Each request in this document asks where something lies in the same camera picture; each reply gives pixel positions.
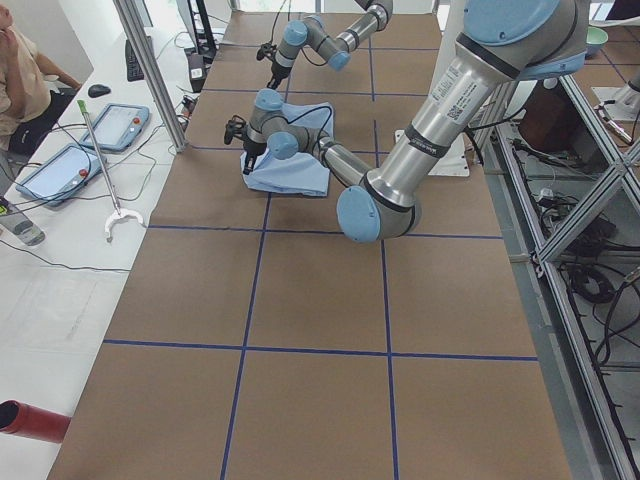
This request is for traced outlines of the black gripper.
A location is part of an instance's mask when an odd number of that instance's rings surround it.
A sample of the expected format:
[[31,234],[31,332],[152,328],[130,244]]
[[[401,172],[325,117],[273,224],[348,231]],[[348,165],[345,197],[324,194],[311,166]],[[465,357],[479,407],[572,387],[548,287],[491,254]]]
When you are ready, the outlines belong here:
[[267,83],[267,87],[272,90],[277,90],[281,84],[281,80],[284,80],[289,76],[289,68],[277,62],[273,62],[271,65],[271,73],[272,78]]
[[243,140],[243,148],[245,151],[245,159],[243,163],[243,173],[251,174],[254,171],[258,157],[266,151],[266,143],[264,141],[255,141],[249,137]]

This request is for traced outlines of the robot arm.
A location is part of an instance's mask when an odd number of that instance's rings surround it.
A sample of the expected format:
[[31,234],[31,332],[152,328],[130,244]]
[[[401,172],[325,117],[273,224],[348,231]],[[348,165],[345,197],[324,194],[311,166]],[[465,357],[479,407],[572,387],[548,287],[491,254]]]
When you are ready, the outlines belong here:
[[336,37],[329,35],[318,16],[310,15],[289,21],[277,45],[263,44],[256,58],[271,61],[271,79],[267,87],[276,90],[289,77],[304,47],[310,47],[334,71],[342,70],[350,61],[351,53],[374,33],[383,31],[393,15],[391,0],[357,1],[357,4],[364,13]]
[[360,5],[363,15],[337,37],[314,16],[289,22],[279,44],[264,49],[272,78],[257,94],[251,117],[230,120],[224,140],[242,141],[245,175],[265,153],[279,160],[312,155],[345,187],[337,202],[344,235],[374,242],[403,236],[419,222],[417,188],[497,87],[560,77],[583,66],[589,8],[583,1],[465,2],[449,65],[384,162],[371,168],[324,128],[287,119],[276,90],[304,47],[339,71],[362,41],[388,26],[392,2]]

